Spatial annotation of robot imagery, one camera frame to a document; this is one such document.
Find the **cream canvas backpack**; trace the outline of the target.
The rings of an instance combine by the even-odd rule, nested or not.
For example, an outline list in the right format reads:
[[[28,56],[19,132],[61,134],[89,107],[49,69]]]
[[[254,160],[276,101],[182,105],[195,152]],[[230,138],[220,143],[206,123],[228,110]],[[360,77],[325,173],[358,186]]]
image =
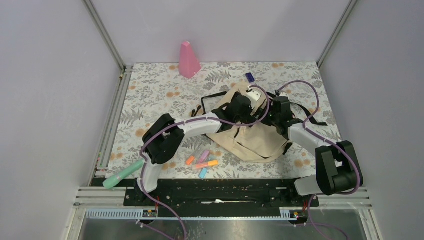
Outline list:
[[[237,87],[248,87],[246,82],[237,83]],[[206,135],[242,161],[269,163],[285,155],[293,142],[278,134],[273,126],[263,124],[263,120],[252,127],[234,126],[228,131]]]

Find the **orange yellow highlighter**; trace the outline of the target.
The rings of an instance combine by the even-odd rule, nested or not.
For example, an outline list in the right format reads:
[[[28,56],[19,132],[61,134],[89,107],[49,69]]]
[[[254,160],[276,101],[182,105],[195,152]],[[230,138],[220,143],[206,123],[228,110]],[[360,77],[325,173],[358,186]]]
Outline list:
[[[211,160],[211,161],[195,164],[192,166],[192,168],[194,170],[199,170],[199,169],[214,167],[214,166],[217,166],[218,164],[219,164],[218,160]]]

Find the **light blue highlighter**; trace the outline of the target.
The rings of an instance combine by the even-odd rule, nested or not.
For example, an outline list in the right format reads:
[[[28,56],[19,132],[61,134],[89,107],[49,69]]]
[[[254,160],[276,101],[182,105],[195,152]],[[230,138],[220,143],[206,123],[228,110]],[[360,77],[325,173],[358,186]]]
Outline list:
[[[199,173],[199,175],[198,175],[198,177],[200,179],[205,179],[207,173],[208,173],[208,168],[206,168],[206,167],[205,168],[202,168],[201,171],[200,171],[200,173]]]

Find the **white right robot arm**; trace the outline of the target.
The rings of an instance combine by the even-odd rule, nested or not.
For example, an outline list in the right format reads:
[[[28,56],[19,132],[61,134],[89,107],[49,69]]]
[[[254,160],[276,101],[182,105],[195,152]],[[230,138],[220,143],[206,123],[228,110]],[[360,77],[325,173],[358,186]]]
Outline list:
[[[273,126],[286,140],[300,145],[315,158],[315,174],[295,180],[287,191],[287,201],[301,205],[307,195],[348,195],[364,183],[355,148],[347,140],[333,142],[324,138],[304,121],[295,118],[287,96],[269,94],[270,107],[263,124]]]

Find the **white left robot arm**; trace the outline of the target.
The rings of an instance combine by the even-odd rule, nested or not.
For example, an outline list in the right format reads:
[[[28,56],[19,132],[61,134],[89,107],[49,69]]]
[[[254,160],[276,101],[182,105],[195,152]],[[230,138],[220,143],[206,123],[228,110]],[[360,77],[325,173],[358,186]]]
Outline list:
[[[168,113],[162,115],[143,138],[139,155],[144,163],[137,180],[136,199],[144,206],[154,202],[162,166],[175,156],[183,140],[226,132],[233,127],[252,127],[266,117],[270,105],[270,97],[263,88],[249,85],[229,103],[204,115],[180,121]]]

